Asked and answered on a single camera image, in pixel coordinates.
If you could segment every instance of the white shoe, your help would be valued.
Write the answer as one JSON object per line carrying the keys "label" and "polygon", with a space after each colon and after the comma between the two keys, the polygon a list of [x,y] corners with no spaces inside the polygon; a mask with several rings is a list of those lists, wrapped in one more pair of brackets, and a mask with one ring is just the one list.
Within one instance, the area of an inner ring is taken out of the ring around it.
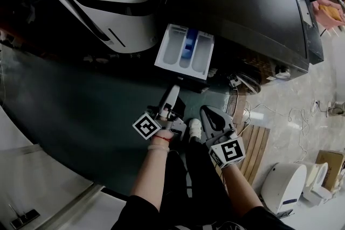
{"label": "white shoe", "polygon": [[195,137],[200,141],[202,132],[201,128],[201,122],[199,119],[191,119],[189,121],[189,141],[192,137]]}

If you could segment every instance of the white cable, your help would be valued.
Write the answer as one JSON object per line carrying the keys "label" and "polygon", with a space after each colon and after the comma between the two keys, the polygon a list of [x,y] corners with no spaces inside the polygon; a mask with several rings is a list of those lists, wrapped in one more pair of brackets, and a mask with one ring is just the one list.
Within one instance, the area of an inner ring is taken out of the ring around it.
{"label": "white cable", "polygon": [[4,101],[2,102],[2,105],[1,105],[1,107],[3,107],[4,104],[5,104],[5,100],[6,100],[6,87],[5,87],[4,68],[3,68],[3,66],[2,66],[3,60],[2,60],[2,44],[1,44],[1,43],[0,43],[0,51],[1,51],[1,60],[0,60],[0,63],[1,63],[2,83],[3,83],[3,85],[4,85]]}
{"label": "white cable", "polygon": [[[275,110],[269,108],[268,106],[266,106],[266,105],[263,104],[263,103],[258,104],[258,105],[257,105],[256,107],[254,107],[253,109],[251,108],[251,105],[250,105],[249,102],[246,101],[246,103],[248,104],[248,108],[246,108],[246,107],[244,108],[244,110],[246,111],[246,112],[244,113],[244,115],[246,115],[247,113],[249,114],[249,115],[248,115],[248,119],[247,119],[247,121],[249,121],[249,122],[248,122],[248,125],[240,132],[239,136],[243,133],[243,131],[246,130],[246,128],[249,126],[249,124],[250,124],[250,122],[251,122],[251,119],[250,119],[251,111],[253,111],[254,109],[256,109],[256,108],[258,108],[258,107],[260,107],[260,106],[264,106],[264,107],[267,108],[268,110],[270,110],[270,111],[272,111],[272,112],[274,112],[274,113],[277,113],[277,114],[279,114],[280,116],[288,117],[288,121],[289,121],[289,122],[292,122],[291,113],[292,113],[294,110],[299,111],[300,114],[301,114],[301,118],[302,118],[302,134],[303,134],[304,137],[308,136],[309,131],[310,131],[309,120],[310,120],[312,117],[314,117],[314,116],[316,115],[316,113],[318,113],[318,107],[315,108],[315,105],[318,105],[318,104],[317,104],[316,101],[314,101],[314,100],[313,100],[312,105],[311,105],[311,107],[310,107],[310,112],[309,112],[308,117],[307,117],[307,114],[306,114],[306,110],[305,110],[304,108],[302,108],[302,109],[292,108],[292,109],[290,110],[289,114],[282,114],[282,113],[279,113],[279,112],[277,112],[277,111],[275,111]],[[306,153],[306,154],[304,155],[304,157],[302,158],[302,160],[303,160],[303,159],[308,155],[308,151],[307,151],[307,150],[302,146],[302,144],[301,144],[301,136],[300,136],[300,138],[299,138],[299,146],[300,146],[301,149]]]}

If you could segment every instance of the wooden floor mat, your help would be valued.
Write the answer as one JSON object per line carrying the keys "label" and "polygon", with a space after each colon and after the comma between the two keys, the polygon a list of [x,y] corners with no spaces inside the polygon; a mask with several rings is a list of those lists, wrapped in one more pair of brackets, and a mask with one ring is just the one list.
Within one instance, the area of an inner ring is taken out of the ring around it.
{"label": "wooden floor mat", "polygon": [[[237,129],[237,133],[239,134],[244,128],[244,123],[235,125],[235,127]],[[240,168],[241,173],[251,185],[253,184],[255,176],[259,170],[269,135],[269,129],[253,125],[249,125],[241,135],[244,148],[246,150],[246,157],[241,162],[237,163],[237,166]],[[216,171],[222,181],[224,181],[222,171],[218,166],[216,166]]]}

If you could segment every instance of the black pants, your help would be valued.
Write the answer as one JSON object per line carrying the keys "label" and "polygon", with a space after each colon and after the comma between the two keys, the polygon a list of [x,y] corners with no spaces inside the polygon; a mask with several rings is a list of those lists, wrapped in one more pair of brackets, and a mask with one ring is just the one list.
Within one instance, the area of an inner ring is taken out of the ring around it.
{"label": "black pants", "polygon": [[206,145],[191,141],[186,163],[192,181],[192,198],[186,190],[187,171],[179,154],[168,154],[160,213],[170,225],[206,225],[232,220],[229,197],[208,154]]}

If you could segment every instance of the blue fabric softener cap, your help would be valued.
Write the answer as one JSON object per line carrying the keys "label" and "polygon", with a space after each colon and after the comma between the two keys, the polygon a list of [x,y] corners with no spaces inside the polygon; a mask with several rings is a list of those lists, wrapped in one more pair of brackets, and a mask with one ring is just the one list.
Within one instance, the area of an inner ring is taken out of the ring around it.
{"label": "blue fabric softener cap", "polygon": [[185,44],[182,50],[182,58],[191,59],[195,47],[196,38],[198,36],[198,30],[188,29]]}

